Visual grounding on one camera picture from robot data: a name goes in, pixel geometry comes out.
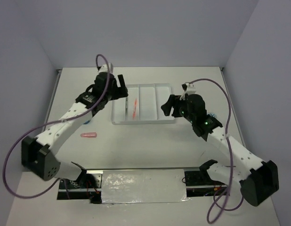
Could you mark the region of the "orange pen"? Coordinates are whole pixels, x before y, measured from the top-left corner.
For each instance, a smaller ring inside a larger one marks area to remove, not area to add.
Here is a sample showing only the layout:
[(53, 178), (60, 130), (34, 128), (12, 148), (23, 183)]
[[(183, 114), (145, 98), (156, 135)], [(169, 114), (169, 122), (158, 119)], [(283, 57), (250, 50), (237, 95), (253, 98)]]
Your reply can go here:
[(132, 114), (132, 119), (133, 120), (135, 119), (136, 114), (137, 114), (137, 103), (138, 103), (138, 100), (136, 98), (135, 101), (134, 101), (134, 105), (133, 105), (133, 114)]

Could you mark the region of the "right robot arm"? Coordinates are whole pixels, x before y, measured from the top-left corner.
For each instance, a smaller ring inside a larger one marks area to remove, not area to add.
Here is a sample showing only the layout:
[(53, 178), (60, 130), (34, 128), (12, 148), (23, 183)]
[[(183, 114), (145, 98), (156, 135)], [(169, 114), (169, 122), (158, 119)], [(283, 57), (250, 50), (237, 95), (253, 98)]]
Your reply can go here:
[(202, 164), (199, 175), (204, 184), (213, 181), (224, 184), (235, 182), (245, 201), (255, 207), (279, 190), (277, 165), (272, 160), (264, 161), (257, 157), (226, 133), (222, 123), (208, 115), (205, 101), (200, 95), (185, 95), (184, 98), (170, 95), (161, 109), (166, 116), (185, 118), (198, 137), (214, 145), (233, 163), (233, 170), (217, 160)]

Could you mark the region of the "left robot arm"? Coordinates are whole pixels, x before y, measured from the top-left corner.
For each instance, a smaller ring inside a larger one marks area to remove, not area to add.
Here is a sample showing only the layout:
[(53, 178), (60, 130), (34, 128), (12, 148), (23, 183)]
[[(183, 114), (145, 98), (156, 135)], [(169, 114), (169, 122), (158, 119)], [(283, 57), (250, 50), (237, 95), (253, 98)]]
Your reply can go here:
[(77, 188), (85, 186), (94, 177), (81, 165), (56, 157), (62, 145), (85, 122), (103, 110), (109, 101), (128, 96), (123, 75), (100, 72), (62, 116), (60, 123), (36, 137), (26, 136), (21, 142), (21, 164), (44, 181), (52, 178), (68, 179)]

